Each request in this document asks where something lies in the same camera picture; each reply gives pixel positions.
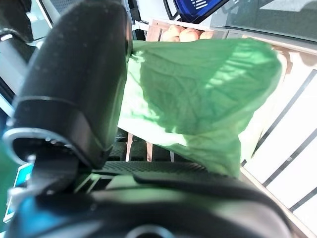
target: black handle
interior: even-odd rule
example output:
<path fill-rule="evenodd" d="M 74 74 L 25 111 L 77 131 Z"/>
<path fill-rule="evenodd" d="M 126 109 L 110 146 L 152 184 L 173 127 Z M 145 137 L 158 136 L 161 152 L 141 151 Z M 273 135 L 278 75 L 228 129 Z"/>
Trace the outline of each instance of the black handle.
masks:
<path fill-rule="evenodd" d="M 163 3 L 164 3 L 164 7 L 165 7 L 168 18 L 170 20 L 175 20 L 176 17 L 178 16 L 178 10 L 176 10 L 176 13 L 172 15 L 167 0 L 163 0 Z"/>
<path fill-rule="evenodd" d="M 117 131 L 129 33 L 126 11 L 114 0 L 84 0 L 60 18 L 13 102 L 3 138 L 16 161 L 60 146 L 102 167 Z"/>

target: blue plastic basket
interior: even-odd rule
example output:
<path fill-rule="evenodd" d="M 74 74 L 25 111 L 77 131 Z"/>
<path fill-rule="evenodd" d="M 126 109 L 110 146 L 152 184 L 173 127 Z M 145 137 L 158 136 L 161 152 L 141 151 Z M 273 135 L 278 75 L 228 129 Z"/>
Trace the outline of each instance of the blue plastic basket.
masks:
<path fill-rule="evenodd" d="M 177 15 L 180 15 L 182 21 L 196 24 L 205 20 L 228 1 L 229 0 L 174 0 L 177 13 L 172 15 L 167 0 L 163 0 L 170 20 L 175 20 Z"/>

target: plastic bag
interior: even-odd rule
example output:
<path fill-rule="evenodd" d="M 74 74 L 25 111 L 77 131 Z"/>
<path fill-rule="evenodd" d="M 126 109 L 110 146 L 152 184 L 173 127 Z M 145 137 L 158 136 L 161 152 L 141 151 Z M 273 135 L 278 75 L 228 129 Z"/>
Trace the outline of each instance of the plastic bag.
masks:
<path fill-rule="evenodd" d="M 281 74 L 270 45 L 253 39 L 133 44 L 118 126 L 237 177 L 238 134 Z"/>

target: produce display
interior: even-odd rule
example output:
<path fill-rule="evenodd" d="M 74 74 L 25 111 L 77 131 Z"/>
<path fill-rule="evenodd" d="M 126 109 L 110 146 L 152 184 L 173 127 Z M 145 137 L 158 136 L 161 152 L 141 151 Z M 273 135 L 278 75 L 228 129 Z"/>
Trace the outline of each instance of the produce display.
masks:
<path fill-rule="evenodd" d="M 212 31 L 199 31 L 194 28 L 171 25 L 162 35 L 161 41 L 167 42 L 190 42 L 198 39 L 211 39 Z"/>

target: onion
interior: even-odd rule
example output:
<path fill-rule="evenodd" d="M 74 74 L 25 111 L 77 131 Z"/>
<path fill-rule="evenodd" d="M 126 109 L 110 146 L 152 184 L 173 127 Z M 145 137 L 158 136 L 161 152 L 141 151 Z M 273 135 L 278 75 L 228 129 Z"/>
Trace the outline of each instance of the onion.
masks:
<path fill-rule="evenodd" d="M 187 28 L 183 30 L 180 35 L 179 39 L 181 42 L 190 42 L 199 39 L 200 31 L 192 28 Z"/>
<path fill-rule="evenodd" d="M 170 41 L 170 42 L 180 42 L 178 36 L 173 36 L 172 38 L 169 38 L 167 41 Z"/>
<path fill-rule="evenodd" d="M 182 26 L 177 26 L 177 25 L 171 25 L 168 29 L 170 32 L 171 36 L 179 36 L 179 34 L 184 30 L 185 28 Z"/>
<path fill-rule="evenodd" d="M 211 39 L 213 35 L 213 31 L 204 31 L 199 39 Z"/>

